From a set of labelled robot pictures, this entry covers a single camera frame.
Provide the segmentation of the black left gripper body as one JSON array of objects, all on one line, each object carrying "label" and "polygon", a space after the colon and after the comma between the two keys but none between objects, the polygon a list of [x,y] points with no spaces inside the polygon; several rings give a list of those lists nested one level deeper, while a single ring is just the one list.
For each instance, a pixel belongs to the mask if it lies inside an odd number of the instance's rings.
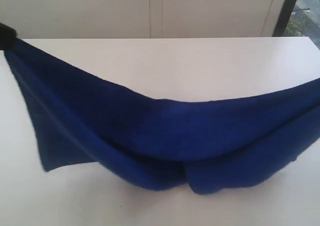
[{"label": "black left gripper body", "polygon": [[0,23],[0,50],[11,49],[17,39],[17,31]]}]

